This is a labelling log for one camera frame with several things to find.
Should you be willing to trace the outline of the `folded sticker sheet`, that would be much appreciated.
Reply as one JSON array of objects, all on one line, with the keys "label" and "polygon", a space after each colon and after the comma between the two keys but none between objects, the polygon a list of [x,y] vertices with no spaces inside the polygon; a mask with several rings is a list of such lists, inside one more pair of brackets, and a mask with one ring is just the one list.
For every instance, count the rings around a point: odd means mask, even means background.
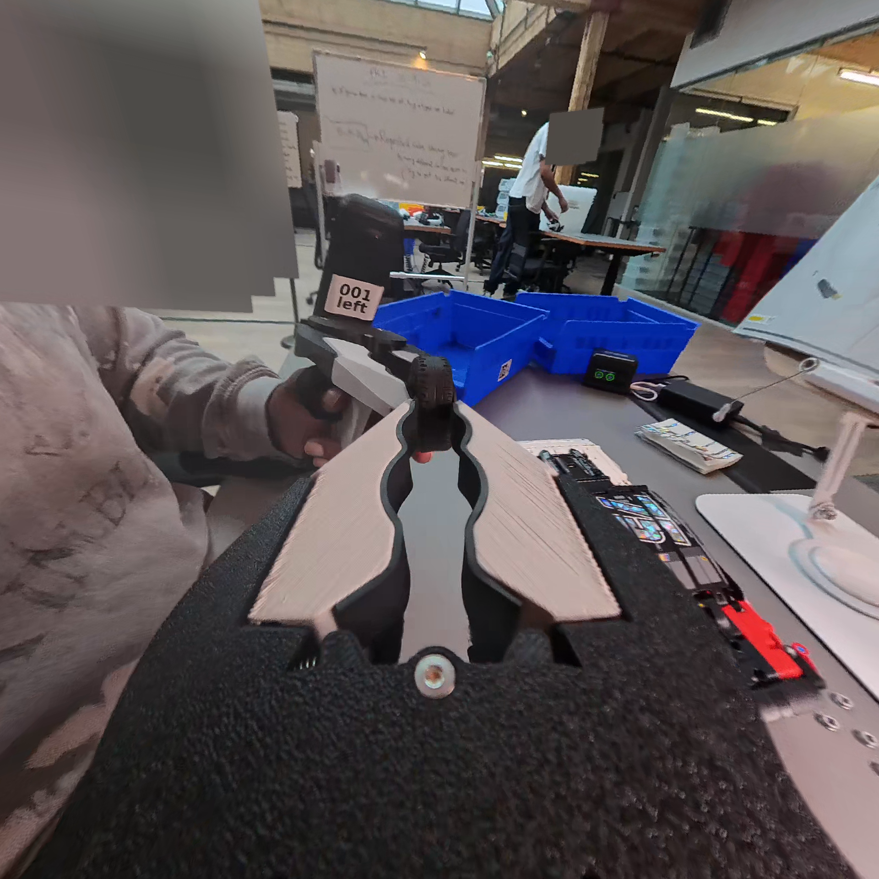
[{"label": "folded sticker sheet", "polygon": [[674,418],[644,424],[635,436],[703,476],[733,467],[743,457]]}]

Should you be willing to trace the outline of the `wood-edged background table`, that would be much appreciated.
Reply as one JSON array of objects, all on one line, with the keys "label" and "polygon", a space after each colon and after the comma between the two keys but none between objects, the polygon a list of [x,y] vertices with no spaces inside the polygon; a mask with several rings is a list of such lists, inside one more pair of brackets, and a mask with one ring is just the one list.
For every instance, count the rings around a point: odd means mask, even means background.
[{"label": "wood-edged background table", "polygon": [[544,230],[541,232],[541,235],[544,240],[572,244],[582,250],[593,249],[609,255],[608,270],[599,293],[601,296],[606,297],[613,295],[620,275],[623,258],[643,256],[655,258],[666,252],[666,248],[661,246],[642,244],[637,241],[612,236],[568,234],[564,231],[552,230]]}]

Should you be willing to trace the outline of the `open instruction booklet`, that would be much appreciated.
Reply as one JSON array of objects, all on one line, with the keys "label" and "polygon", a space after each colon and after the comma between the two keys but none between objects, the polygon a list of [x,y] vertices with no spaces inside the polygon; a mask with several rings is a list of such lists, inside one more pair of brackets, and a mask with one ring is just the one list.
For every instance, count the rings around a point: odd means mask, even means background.
[{"label": "open instruction booklet", "polygon": [[877,379],[877,179],[734,332]]}]

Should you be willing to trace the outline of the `person's left hand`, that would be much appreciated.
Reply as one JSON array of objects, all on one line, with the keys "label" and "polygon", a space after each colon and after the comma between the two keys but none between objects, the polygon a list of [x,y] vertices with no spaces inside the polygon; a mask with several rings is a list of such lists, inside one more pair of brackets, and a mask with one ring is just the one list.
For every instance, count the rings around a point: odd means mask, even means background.
[{"label": "person's left hand", "polygon": [[342,451],[335,434],[353,400],[317,367],[301,368],[270,392],[266,423],[275,449],[323,467]]}]

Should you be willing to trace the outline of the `black office chair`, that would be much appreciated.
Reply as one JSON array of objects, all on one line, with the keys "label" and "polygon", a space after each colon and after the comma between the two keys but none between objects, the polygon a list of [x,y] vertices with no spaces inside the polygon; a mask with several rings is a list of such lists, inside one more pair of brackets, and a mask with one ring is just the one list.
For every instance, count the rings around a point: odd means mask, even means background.
[{"label": "black office chair", "polygon": [[456,270],[462,269],[467,256],[470,220],[472,213],[464,210],[452,217],[453,226],[428,226],[419,223],[416,226],[418,249],[422,255],[421,273],[428,276],[449,276],[446,264],[455,264]]}]

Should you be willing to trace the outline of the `black device with green lights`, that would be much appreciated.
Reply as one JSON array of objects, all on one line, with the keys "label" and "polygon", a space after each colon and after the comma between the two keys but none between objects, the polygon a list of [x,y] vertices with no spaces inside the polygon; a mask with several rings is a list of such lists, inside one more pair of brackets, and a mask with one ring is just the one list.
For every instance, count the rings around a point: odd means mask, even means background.
[{"label": "black device with green lights", "polygon": [[638,367],[638,358],[633,355],[595,348],[581,384],[588,389],[628,396]]}]

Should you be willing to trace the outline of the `blue plastic bin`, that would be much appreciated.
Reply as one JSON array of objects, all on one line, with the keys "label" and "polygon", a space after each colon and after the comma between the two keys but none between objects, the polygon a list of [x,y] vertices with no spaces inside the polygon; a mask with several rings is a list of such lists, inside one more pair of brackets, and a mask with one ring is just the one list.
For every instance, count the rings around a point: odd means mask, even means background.
[{"label": "blue plastic bin", "polygon": [[669,374],[699,323],[637,299],[578,293],[518,293],[545,311],[533,359],[546,372],[582,376],[596,349],[638,360],[639,374]]},{"label": "blue plastic bin", "polygon": [[451,291],[383,304],[374,325],[446,358],[457,397],[475,407],[528,365],[547,316],[516,302]]}]

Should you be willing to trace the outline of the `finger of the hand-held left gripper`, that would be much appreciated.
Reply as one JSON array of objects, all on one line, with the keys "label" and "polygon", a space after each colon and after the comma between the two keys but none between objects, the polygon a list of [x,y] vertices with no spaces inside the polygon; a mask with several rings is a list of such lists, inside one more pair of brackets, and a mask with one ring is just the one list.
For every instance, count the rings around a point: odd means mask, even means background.
[{"label": "finger of the hand-held left gripper", "polygon": [[324,336],[323,342],[332,352],[331,382],[352,401],[384,417],[410,400],[404,381],[371,358],[365,347],[332,336]]}]

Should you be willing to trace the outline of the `black toy car tire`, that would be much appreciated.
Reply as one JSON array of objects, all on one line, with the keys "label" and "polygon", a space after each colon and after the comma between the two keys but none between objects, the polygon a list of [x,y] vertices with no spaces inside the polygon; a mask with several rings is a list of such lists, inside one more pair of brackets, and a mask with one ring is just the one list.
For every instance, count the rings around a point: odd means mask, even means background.
[{"label": "black toy car tire", "polygon": [[449,361],[429,354],[415,357],[407,387],[415,405],[412,429],[414,452],[427,455],[449,449],[457,399]]}]

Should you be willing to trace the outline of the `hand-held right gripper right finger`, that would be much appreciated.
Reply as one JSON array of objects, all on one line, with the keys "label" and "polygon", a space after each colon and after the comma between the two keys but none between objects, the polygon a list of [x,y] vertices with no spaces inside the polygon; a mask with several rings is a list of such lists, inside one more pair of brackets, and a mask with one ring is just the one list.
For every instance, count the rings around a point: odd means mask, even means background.
[{"label": "hand-held right gripper right finger", "polygon": [[471,527],[480,573],[552,623],[611,620],[621,608],[551,468],[463,402],[461,462],[477,471]]}]

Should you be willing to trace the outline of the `toy brick race car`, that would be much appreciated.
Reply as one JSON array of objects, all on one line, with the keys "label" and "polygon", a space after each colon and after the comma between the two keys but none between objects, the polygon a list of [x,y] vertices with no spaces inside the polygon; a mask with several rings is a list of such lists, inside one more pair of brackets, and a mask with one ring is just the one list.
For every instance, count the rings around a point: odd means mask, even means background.
[{"label": "toy brick race car", "polygon": [[631,693],[623,704],[643,722],[669,722],[705,743],[735,735],[765,741],[757,724],[802,717],[847,745],[877,773],[877,736],[859,729],[847,695],[832,691],[808,647],[785,641],[772,622],[699,542],[696,533],[647,486],[616,482],[599,446],[569,440],[515,441],[544,465],[599,573],[619,600],[618,621],[560,623],[559,641],[586,660],[592,651],[608,684]]}]

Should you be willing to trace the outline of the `white box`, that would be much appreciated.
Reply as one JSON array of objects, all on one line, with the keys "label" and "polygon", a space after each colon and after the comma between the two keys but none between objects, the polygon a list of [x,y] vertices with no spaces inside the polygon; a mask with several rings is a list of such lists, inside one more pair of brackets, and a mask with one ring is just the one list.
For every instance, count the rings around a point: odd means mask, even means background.
[{"label": "white box", "polygon": [[563,212],[555,193],[548,192],[545,205],[559,217],[559,222],[553,224],[545,214],[542,214],[540,229],[544,232],[560,231],[565,235],[580,235],[587,225],[598,190],[593,187],[573,185],[561,185],[559,189],[568,203],[568,210]]}]

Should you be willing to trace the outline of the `white book stand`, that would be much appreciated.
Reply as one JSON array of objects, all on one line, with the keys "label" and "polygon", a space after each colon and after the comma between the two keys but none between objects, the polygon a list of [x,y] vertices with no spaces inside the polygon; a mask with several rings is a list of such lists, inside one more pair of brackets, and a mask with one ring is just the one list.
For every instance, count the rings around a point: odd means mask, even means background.
[{"label": "white book stand", "polygon": [[877,378],[819,361],[805,376],[854,406],[807,498],[706,494],[700,516],[875,699],[878,698],[878,541],[836,501],[864,434],[877,427]]}]

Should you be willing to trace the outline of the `whiteboard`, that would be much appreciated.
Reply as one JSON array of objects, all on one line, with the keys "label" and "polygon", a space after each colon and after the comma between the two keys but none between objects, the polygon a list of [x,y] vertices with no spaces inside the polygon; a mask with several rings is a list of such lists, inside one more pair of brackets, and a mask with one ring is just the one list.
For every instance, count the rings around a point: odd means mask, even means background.
[{"label": "whiteboard", "polygon": [[313,51],[324,192],[464,209],[486,80]]}]

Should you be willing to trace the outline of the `person's left forearm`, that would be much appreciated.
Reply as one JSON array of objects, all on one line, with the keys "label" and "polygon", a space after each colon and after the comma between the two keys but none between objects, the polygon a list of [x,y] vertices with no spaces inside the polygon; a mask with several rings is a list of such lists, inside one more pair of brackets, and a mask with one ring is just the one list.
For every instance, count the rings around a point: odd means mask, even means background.
[{"label": "person's left forearm", "polygon": [[267,404],[281,381],[259,358],[228,363],[138,309],[75,307],[98,378],[150,452],[281,459]]}]

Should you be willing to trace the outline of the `person's grey patterned sweatshirt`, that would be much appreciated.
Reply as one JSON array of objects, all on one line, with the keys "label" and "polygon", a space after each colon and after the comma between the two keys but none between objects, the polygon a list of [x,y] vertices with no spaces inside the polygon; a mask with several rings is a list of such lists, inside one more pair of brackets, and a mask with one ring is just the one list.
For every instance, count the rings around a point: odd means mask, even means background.
[{"label": "person's grey patterned sweatshirt", "polygon": [[137,443],[71,306],[2,306],[2,876],[70,799],[198,576],[201,493]]}]

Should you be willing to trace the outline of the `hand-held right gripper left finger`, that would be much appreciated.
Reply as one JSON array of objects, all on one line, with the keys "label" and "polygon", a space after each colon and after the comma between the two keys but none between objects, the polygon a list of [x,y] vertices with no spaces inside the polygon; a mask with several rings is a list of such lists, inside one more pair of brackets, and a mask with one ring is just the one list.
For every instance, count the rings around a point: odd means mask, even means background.
[{"label": "hand-held right gripper left finger", "polygon": [[405,401],[321,467],[249,612],[253,624],[342,627],[342,604],[390,566],[381,481],[402,453]]}]

